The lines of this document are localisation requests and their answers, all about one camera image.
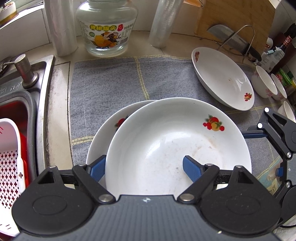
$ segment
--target gray towel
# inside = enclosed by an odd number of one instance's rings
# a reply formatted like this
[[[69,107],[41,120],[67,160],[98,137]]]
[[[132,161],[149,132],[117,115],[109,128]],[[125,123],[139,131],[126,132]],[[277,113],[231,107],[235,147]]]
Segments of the gray towel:
[[[239,127],[256,125],[265,107],[281,105],[255,93],[249,111],[217,102],[199,82],[191,59],[170,56],[122,57],[75,63],[70,90],[71,151],[73,164],[86,161],[90,143],[100,126],[121,108],[147,99],[189,97],[208,102],[225,112]],[[268,169],[280,161],[266,138],[247,139],[252,173],[266,186]]]

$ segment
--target beige tile countertop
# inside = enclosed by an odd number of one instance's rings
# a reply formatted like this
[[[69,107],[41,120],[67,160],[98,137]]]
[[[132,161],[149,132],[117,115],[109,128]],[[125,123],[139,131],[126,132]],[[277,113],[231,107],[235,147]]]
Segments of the beige tile countertop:
[[[171,34],[167,46],[159,49],[148,43],[149,32],[133,31],[131,33],[128,50],[121,56],[146,56],[146,55],[170,55],[180,58],[190,58],[193,49],[197,47],[217,48],[218,45],[211,41],[198,37]],[[71,169],[72,158],[70,150],[70,130],[68,123],[68,99],[71,85],[74,63],[82,60],[95,59],[83,45],[83,38],[77,37],[78,49],[66,57],[55,56],[52,80],[49,91],[48,109],[48,152],[50,165],[56,165],[59,169]],[[230,54],[221,50],[235,62],[242,61],[241,56]],[[52,44],[47,44],[26,52],[29,61],[54,54]]]

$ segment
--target cleaver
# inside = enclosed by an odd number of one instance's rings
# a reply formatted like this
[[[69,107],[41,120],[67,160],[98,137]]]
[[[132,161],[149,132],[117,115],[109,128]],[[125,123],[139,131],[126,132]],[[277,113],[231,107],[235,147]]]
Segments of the cleaver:
[[[235,33],[232,29],[223,24],[214,25],[210,27],[207,31],[220,39],[222,42],[224,42],[226,39],[228,39],[229,36]],[[227,42],[227,45],[244,55],[248,50],[250,44],[242,39],[238,34],[236,34]],[[252,46],[249,49],[249,53],[258,61],[262,60],[261,54],[259,54],[258,51],[255,50]]]

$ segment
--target sink basin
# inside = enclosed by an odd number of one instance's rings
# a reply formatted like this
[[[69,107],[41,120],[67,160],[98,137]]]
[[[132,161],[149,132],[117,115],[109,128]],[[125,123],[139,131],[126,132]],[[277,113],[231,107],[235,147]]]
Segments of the sink basin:
[[[34,147],[33,153],[28,154],[28,160],[31,163],[29,165],[30,181],[49,165],[46,151],[46,119],[53,63],[53,55],[31,62],[32,71],[39,74],[39,79],[36,84],[26,90],[22,86],[22,78],[16,69],[0,78],[0,118],[12,119],[20,132],[27,137],[27,148],[30,145]],[[36,109],[34,116],[31,116],[30,102]]]

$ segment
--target transparent jar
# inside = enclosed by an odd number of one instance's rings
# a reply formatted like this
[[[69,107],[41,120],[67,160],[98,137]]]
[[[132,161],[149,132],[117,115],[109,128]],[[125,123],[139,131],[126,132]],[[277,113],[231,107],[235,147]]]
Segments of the transparent jar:
[[[97,57],[113,57],[127,49],[138,16],[130,0],[87,0],[77,9],[86,50]]]

